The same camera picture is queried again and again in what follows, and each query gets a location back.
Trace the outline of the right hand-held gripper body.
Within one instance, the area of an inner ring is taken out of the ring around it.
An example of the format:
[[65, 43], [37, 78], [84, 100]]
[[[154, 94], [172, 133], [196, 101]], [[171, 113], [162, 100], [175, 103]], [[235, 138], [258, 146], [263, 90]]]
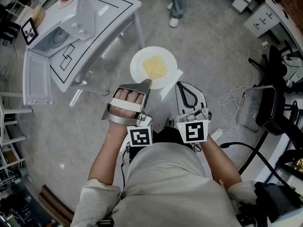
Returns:
[[183, 142], [197, 143], [207, 141], [210, 118], [207, 107], [177, 116], [177, 129]]

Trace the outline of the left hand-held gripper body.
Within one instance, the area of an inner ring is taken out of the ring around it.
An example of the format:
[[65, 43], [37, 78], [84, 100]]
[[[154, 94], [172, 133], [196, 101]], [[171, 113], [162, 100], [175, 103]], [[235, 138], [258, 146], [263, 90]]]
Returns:
[[[135, 84], [123, 84], [118, 88], [128, 89], [129, 91], [136, 91], [141, 94], [142, 82]], [[135, 111], [137, 114], [134, 119], [115, 116], [109, 112], [111, 105], [129, 111]], [[127, 126], [127, 138], [130, 146], [146, 147], [152, 145], [152, 117], [145, 112], [142, 113], [142, 103], [136, 104], [113, 97], [110, 103], [107, 104], [102, 119], [107, 119], [115, 123]]]

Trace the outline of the person's left hand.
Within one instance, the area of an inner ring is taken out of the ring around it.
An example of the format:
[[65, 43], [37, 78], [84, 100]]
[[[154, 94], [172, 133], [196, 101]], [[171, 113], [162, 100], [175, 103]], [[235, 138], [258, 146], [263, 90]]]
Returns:
[[[129, 91], [128, 89], [118, 89], [114, 98], [118, 98], [124, 101], [136, 103], [136, 104], [141, 104], [144, 98], [143, 94], [139, 94], [136, 91]], [[122, 109], [119, 107], [115, 107], [113, 105], [110, 106], [109, 112], [115, 116], [119, 116], [122, 118], [127, 118], [127, 119], [134, 119], [137, 112], [135, 111], [129, 111], [126, 109]]]

